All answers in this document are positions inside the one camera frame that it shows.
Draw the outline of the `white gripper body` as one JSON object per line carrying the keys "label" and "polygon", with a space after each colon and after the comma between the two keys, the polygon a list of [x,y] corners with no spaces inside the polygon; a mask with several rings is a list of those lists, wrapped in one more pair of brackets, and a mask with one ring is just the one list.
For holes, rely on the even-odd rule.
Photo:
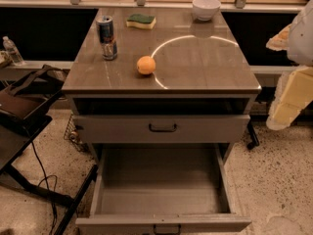
{"label": "white gripper body", "polygon": [[304,8],[292,21],[288,58],[300,65],[313,66],[313,8]]}

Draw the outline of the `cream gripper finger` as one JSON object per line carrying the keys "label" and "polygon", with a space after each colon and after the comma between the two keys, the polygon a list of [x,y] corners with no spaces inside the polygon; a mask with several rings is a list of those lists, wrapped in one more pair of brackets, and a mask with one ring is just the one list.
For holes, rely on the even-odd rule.
{"label": "cream gripper finger", "polygon": [[269,110],[266,125],[272,130],[289,127],[313,101],[313,68],[300,66],[285,71],[278,80],[274,101]]}
{"label": "cream gripper finger", "polygon": [[270,38],[266,47],[273,51],[286,51],[289,47],[290,25],[285,26],[279,33]]}

